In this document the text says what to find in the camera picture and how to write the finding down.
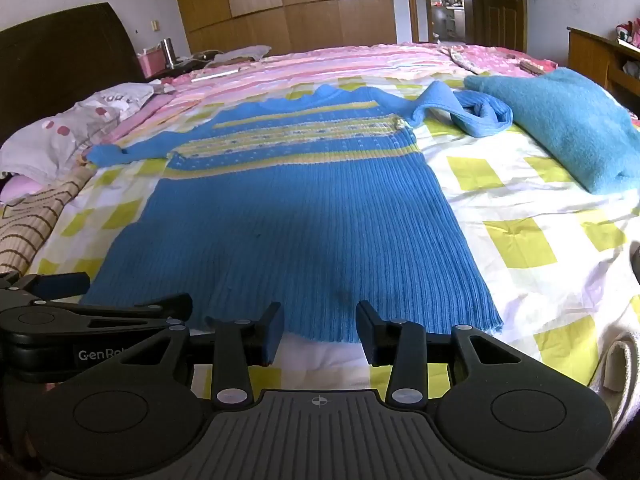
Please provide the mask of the grey pillow with red dots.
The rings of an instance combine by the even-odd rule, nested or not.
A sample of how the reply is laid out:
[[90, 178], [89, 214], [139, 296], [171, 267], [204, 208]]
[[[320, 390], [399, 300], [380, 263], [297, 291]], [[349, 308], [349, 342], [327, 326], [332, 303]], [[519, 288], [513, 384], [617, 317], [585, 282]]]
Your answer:
[[169, 84], [118, 84], [93, 93], [65, 112], [17, 130], [1, 148], [1, 173], [49, 185], [80, 164], [89, 148], [120, 139], [172, 99]]

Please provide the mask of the folded light blue towel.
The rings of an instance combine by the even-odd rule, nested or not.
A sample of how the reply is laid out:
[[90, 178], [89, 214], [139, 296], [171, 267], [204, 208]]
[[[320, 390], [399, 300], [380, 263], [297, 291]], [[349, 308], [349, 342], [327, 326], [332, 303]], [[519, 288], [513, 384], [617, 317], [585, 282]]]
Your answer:
[[626, 108], [587, 77], [558, 68], [529, 78], [469, 76], [464, 85], [509, 105], [514, 122], [589, 193], [639, 187], [639, 131]]

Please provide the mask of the checkered green white bedsheet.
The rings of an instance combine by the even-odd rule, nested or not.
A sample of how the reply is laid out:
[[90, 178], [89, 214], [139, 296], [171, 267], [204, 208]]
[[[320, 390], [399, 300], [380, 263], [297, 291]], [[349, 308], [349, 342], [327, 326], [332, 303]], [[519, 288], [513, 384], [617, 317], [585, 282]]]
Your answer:
[[[127, 136], [124, 148], [165, 131], [186, 132]], [[590, 382], [611, 341], [639, 326], [630, 261], [639, 245], [638, 192], [590, 194], [518, 127], [474, 138], [430, 110], [414, 135], [500, 314], [501, 325], [488, 333]], [[30, 270], [85, 272], [92, 283], [164, 170], [150, 161], [100, 168], [65, 206]], [[389, 374], [370, 367], [356, 340], [318, 341], [285, 329], [274, 363], [250, 377], [256, 390], [381, 390]]]

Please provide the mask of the dark wooden headboard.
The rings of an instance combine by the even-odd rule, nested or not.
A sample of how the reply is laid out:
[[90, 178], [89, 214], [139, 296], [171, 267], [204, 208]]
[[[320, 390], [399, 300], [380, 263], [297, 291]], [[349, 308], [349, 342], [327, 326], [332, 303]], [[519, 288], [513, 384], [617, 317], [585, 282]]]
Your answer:
[[94, 92], [145, 81], [107, 2], [43, 15], [1, 32], [1, 140]]

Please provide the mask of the dark wooden door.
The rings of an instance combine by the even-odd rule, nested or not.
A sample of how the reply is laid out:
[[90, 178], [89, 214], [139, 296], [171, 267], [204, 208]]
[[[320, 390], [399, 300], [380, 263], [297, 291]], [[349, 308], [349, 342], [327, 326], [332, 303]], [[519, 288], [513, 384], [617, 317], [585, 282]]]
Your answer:
[[526, 0], [473, 0], [473, 13], [474, 40], [478, 44], [526, 50]]

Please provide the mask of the beige brown striped sweater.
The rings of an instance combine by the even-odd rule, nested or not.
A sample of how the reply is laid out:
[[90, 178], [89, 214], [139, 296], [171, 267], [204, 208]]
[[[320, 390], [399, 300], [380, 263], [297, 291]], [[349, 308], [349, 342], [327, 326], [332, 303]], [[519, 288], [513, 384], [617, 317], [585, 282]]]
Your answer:
[[91, 167], [78, 167], [41, 191], [1, 206], [1, 273], [26, 273], [65, 206], [95, 174]]

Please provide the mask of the steel thermos cup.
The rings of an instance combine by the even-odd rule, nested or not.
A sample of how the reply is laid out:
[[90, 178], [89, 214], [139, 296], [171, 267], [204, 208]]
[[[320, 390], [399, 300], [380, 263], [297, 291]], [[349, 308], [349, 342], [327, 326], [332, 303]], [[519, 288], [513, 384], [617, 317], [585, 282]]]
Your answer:
[[163, 51], [166, 67], [173, 70], [177, 63], [177, 57], [175, 55], [174, 47], [170, 38], [164, 38], [160, 40], [160, 48]]

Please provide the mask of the pink storage box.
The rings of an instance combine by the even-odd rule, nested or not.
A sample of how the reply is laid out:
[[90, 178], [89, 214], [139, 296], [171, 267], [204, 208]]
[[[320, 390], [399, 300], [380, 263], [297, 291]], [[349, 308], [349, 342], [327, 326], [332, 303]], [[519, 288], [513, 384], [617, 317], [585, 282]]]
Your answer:
[[142, 53], [138, 53], [138, 62], [145, 78], [155, 76], [166, 68], [165, 53], [160, 47], [144, 49]]

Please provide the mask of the pink floral fabric bundle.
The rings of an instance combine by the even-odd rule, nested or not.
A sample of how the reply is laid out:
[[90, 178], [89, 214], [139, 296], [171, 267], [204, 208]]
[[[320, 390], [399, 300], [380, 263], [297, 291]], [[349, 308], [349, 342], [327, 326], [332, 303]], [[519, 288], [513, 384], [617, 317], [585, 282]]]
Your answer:
[[616, 38], [620, 44], [640, 48], [640, 18], [616, 26]]

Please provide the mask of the white cloth on nightstand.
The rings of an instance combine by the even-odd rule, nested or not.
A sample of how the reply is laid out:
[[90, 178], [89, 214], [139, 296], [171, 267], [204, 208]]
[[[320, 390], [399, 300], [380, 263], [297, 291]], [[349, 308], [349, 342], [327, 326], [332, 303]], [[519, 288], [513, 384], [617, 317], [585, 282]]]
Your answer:
[[242, 47], [229, 52], [218, 53], [205, 65], [206, 68], [227, 65], [236, 62], [261, 61], [271, 51], [270, 46], [256, 44], [256, 46]]

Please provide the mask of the pink striped quilt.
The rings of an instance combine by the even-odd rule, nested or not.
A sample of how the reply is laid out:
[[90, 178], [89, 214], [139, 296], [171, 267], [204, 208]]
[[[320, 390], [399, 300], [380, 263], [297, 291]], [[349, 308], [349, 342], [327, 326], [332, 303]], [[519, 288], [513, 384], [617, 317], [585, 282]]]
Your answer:
[[124, 146], [127, 136], [150, 136], [172, 128], [186, 131], [223, 107], [272, 96], [297, 100], [320, 84], [348, 91], [368, 84], [410, 98], [433, 79], [460, 88], [462, 79], [472, 74], [533, 77], [557, 67], [551, 60], [537, 60], [523, 52], [466, 44], [326, 48], [212, 65], [165, 78], [174, 90], [168, 96], [154, 96], [102, 142]]

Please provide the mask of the wooden side cabinet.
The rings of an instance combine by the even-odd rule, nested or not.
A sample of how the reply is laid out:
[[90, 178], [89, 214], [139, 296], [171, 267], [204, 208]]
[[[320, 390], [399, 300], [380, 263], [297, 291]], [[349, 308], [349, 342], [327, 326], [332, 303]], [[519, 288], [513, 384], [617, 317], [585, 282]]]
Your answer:
[[639, 115], [638, 49], [569, 27], [567, 66], [600, 84], [627, 110]]

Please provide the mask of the blue knit patterned sweater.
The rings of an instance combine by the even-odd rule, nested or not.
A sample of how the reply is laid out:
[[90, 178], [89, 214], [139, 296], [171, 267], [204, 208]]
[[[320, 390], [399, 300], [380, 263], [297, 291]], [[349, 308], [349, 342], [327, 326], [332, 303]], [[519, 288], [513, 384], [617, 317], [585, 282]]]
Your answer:
[[414, 135], [430, 110], [476, 138], [512, 124], [503, 102], [438, 81], [413, 100], [323, 86], [223, 110], [186, 132], [94, 148], [101, 168], [150, 161], [165, 170], [85, 303], [129, 307], [185, 292], [200, 328], [278, 302], [288, 332], [318, 341], [355, 341], [361, 300], [434, 333], [498, 328]]

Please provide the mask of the wooden wardrobe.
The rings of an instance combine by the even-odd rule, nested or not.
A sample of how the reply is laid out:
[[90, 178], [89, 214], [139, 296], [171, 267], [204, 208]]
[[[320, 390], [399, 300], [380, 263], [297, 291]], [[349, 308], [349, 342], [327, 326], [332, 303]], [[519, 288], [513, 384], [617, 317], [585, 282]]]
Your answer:
[[393, 0], [177, 0], [194, 52], [264, 44], [273, 54], [392, 44]]

